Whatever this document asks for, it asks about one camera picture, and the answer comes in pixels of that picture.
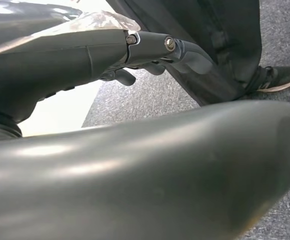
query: gray carpet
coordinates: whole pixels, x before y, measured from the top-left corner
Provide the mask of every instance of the gray carpet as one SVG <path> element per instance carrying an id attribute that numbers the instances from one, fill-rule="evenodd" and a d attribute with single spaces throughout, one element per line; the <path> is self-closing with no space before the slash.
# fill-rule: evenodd
<path id="1" fill-rule="evenodd" d="M 290 0 L 261 0 L 261 64 L 290 65 Z M 199 108 L 168 73 L 153 76 L 137 71 L 131 87 L 117 82 L 103 84 L 83 127 L 132 121 Z M 290 89 L 253 94 L 245 99 L 290 102 Z M 290 240 L 290 192 L 242 240 Z"/>

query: trouser leg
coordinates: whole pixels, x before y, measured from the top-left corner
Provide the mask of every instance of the trouser leg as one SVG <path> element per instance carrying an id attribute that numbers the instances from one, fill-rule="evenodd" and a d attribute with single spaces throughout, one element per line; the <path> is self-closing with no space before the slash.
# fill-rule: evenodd
<path id="1" fill-rule="evenodd" d="M 259 0 L 197 0 L 217 64 L 244 88 L 257 85 L 262 41 Z"/>

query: white surface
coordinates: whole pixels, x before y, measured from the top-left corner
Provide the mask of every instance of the white surface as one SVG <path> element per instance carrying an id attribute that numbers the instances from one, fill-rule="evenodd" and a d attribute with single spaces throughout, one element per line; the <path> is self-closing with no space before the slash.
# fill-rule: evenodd
<path id="1" fill-rule="evenodd" d="M 68 0 L 58 0 L 60 3 Z M 85 12 L 113 11 L 105 0 L 81 0 L 78 4 Z M 19 124 L 24 137 L 63 133 L 80 129 L 103 82 L 96 81 L 73 90 L 61 91 L 39 102 L 27 120 Z"/>

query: sneaker sole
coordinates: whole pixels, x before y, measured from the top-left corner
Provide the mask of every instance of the sneaker sole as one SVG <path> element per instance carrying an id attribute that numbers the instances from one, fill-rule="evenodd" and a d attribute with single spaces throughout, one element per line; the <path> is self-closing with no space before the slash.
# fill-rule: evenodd
<path id="1" fill-rule="evenodd" d="M 262 93 L 274 93 L 274 92 L 279 92 L 284 89 L 290 88 L 290 82 L 281 85 L 281 86 L 273 86 L 271 88 L 267 88 L 267 89 L 258 89 L 257 92 L 262 92 Z"/>

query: black sneaker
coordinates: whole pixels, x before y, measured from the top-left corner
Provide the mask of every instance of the black sneaker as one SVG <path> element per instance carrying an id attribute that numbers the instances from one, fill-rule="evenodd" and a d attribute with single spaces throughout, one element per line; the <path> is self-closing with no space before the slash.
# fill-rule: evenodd
<path id="1" fill-rule="evenodd" d="M 268 66 L 265 70 L 265 80 L 257 91 L 273 93 L 290 87 L 290 66 Z"/>

